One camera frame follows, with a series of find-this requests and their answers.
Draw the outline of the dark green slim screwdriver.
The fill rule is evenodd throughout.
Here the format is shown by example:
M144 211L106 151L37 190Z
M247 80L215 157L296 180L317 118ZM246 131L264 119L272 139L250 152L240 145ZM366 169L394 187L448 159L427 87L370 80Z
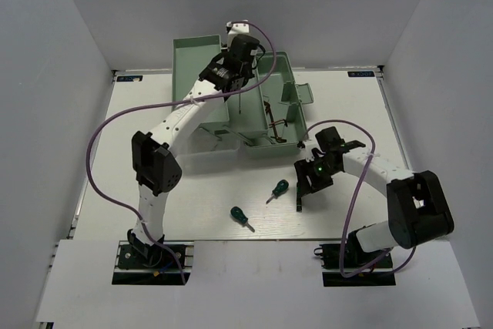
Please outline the dark green slim screwdriver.
M297 188L296 188L296 211L300 213L303 210L303 203L302 203L302 194L301 194L301 188L300 184L297 183Z

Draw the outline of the green stubby screwdriver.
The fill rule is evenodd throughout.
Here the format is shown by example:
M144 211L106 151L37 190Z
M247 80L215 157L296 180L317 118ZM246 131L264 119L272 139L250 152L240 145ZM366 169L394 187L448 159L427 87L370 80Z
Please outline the green stubby screwdriver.
M230 215L242 227L247 227L252 233L255 232L255 229L249 223L248 217L238 206L234 206L230 209Z
M267 199L266 204L270 203L272 200L278 198L279 196L285 194L288 188L289 188L289 183L286 180L280 180L271 191L271 195Z

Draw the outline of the angled hex key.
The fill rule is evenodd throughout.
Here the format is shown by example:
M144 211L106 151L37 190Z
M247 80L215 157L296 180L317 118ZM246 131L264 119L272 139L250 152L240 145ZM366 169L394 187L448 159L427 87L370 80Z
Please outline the angled hex key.
M279 126L288 127L288 122L285 119L272 121L270 123L270 128L272 129L273 135L270 138L274 139L276 143L286 143L287 139L282 136L283 130L279 129Z

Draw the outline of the green plastic toolbox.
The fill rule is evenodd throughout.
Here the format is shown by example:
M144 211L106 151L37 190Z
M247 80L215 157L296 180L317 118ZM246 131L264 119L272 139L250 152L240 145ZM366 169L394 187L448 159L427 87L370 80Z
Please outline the green plastic toolbox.
M173 100L183 99L204 70L220 52L220 37L208 35L173 42ZM295 81L289 56L284 51L267 52L260 60L249 92L241 94L242 112L238 114L238 95L228 98L189 137L184 153L203 155L233 153L244 148L248 157L266 159L296 156L297 144L307 130L304 105L314 101L309 84ZM285 119L279 126L286 143L276 143L270 123Z

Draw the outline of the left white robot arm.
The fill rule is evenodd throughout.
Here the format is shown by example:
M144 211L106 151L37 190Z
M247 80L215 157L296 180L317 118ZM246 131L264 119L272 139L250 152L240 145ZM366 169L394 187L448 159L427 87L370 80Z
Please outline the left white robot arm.
M163 257L163 216L170 191L182 177L177 162L189 136L209 114L221 106L227 92L243 88L253 78L253 61L260 41L250 35L233 38L230 47L213 57L198 75L184 98L158 126L132 137L132 167L139 185L139 214L142 216L127 233L136 257L147 267Z

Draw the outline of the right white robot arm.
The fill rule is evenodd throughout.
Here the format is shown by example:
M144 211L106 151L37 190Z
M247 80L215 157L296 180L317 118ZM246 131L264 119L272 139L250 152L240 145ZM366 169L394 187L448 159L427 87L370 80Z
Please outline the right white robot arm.
M438 176L415 173L378 158L357 140L342 139L335 127L316 135L306 159L295 162L297 199L332 186L333 177L346 173L374 188L387 201L387 220L347 235L343 260L367 266L394 247L412 249L447 236L454 221Z

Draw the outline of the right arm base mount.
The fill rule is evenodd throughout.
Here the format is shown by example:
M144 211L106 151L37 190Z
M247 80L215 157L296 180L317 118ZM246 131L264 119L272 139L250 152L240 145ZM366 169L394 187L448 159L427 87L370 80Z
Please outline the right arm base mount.
M339 269L340 244L323 243L314 249L314 256L320 258L324 287L390 287L396 281L392 270L393 260L389 253L370 267L351 278L344 278ZM376 259L381 252L364 253L359 256L346 248L344 271L348 274Z

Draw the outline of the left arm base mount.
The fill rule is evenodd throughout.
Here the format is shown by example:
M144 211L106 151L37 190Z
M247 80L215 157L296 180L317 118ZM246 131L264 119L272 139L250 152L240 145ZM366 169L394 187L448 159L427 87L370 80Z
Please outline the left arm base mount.
M193 243L172 242L168 247L175 253L183 273L171 254L158 248L157 254L146 260L128 242L120 242L112 273L112 285L183 286L192 272Z

